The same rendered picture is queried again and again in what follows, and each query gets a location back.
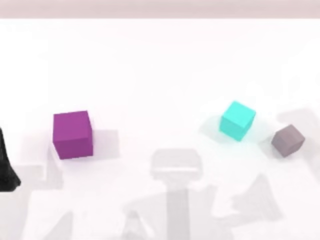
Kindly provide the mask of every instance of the cube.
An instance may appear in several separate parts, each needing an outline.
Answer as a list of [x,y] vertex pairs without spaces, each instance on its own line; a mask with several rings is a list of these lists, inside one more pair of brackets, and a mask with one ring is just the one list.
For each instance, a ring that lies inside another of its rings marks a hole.
[[297,152],[306,138],[293,126],[289,126],[277,131],[271,141],[271,144],[285,158]]
[[255,116],[256,111],[234,101],[222,115],[219,130],[240,142],[250,129]]
[[92,135],[87,111],[54,114],[53,145],[61,160],[93,156]]

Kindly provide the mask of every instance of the turquoise cube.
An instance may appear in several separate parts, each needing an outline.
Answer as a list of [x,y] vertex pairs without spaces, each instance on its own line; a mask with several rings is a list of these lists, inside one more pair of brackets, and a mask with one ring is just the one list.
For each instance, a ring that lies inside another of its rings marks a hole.
[[250,129],[255,116],[256,111],[234,101],[222,115],[219,130],[240,142]]

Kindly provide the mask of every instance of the gray cube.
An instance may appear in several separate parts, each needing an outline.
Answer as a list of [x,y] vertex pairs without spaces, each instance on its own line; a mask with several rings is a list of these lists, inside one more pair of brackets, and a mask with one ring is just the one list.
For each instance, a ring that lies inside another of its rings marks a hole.
[[306,138],[291,124],[277,131],[271,144],[285,158],[298,151]]

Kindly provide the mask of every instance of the turquoise cube's top face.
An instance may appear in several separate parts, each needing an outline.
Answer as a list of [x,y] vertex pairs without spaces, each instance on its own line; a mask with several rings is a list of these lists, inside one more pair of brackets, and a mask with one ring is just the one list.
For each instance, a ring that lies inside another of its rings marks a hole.
[[234,101],[229,108],[224,112],[223,117],[232,123],[245,128],[255,117],[256,111]]

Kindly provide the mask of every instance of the block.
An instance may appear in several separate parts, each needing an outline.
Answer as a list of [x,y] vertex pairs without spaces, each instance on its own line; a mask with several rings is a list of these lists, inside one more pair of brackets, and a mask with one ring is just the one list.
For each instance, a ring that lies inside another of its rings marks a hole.
[[277,131],[271,144],[285,158],[298,151],[305,142],[305,137],[290,124]]
[[21,180],[11,167],[2,129],[0,128],[0,192],[13,192]]
[[256,111],[234,101],[222,115],[219,130],[240,142],[252,126],[255,116]]
[[93,133],[88,112],[54,114],[53,145],[61,160],[93,156]]

